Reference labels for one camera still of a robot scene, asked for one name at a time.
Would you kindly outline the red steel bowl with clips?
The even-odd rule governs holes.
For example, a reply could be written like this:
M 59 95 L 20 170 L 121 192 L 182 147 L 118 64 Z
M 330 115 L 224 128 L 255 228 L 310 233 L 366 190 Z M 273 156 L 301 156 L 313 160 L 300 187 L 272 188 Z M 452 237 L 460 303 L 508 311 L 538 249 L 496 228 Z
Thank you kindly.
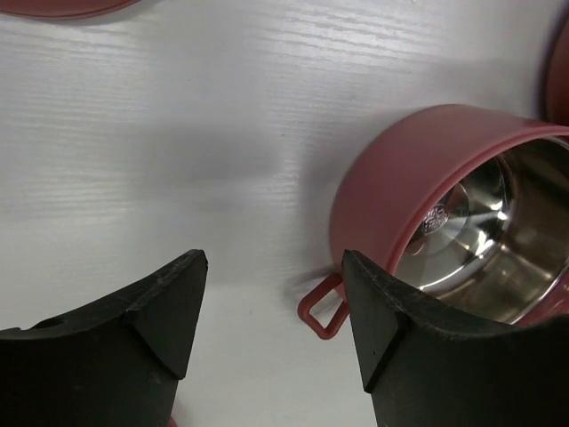
M 568 129 L 461 104 L 380 134 L 336 193 L 335 263 L 357 250 L 460 310 L 506 324 L 568 311 Z

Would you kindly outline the red lid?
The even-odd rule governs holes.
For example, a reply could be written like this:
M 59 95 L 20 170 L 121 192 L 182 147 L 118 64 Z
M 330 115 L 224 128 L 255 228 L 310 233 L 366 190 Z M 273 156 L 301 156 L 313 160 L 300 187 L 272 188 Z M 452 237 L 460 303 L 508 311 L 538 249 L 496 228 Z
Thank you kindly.
M 568 126 L 568 10 L 558 20 L 541 73 L 541 114 L 551 123 Z
M 1 13 L 38 19 L 77 19 L 115 12 L 138 0 L 1 0 Z

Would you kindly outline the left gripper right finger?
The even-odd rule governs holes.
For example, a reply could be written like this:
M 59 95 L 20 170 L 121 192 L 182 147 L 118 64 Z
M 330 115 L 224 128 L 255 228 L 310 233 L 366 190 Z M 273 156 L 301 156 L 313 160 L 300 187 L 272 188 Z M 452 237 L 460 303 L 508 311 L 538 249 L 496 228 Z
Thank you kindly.
M 568 317 L 511 326 L 343 256 L 364 389 L 380 426 L 565 426 Z

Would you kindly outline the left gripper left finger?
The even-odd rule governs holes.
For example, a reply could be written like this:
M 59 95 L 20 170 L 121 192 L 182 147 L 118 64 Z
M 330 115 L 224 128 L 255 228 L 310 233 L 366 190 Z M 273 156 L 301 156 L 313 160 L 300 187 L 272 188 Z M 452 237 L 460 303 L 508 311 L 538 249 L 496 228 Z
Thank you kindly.
M 100 299 L 1 333 L 4 426 L 167 426 L 207 259 L 190 250 Z

